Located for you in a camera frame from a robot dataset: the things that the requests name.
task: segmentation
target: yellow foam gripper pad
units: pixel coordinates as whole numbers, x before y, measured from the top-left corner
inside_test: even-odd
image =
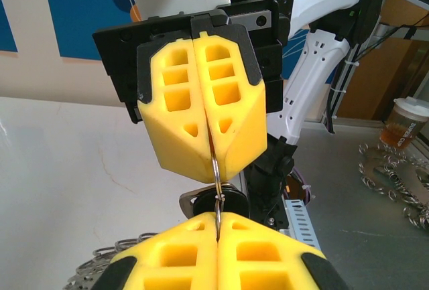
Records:
[[[319,250],[233,213],[222,213],[219,243],[215,235],[214,214],[196,216],[117,254],[94,289],[107,290],[110,280],[109,290],[312,290],[303,254],[328,263]]]
[[[239,45],[218,35],[202,32],[156,52],[151,100],[139,97],[138,108],[161,167],[212,183],[211,140],[226,182],[261,155],[267,148],[265,84],[249,79]]]

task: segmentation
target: gray metal table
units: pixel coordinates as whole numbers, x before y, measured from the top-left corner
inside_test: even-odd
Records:
[[[375,145],[378,132],[302,131],[296,165],[316,196],[307,210],[323,253],[354,289],[429,289],[429,233],[360,179],[359,144]]]

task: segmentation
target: cup lid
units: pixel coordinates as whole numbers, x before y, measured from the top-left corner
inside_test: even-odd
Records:
[[[429,102],[413,97],[398,98],[394,102],[398,107],[415,114],[416,116],[429,117]]]

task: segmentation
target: perforated metal bracket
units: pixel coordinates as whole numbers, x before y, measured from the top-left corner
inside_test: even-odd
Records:
[[[301,200],[285,200],[285,208],[289,229],[280,232],[321,250],[304,203]]]

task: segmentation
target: white table surface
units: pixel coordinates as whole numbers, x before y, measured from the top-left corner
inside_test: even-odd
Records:
[[[125,108],[0,98],[0,289],[61,289],[91,252],[185,221]]]

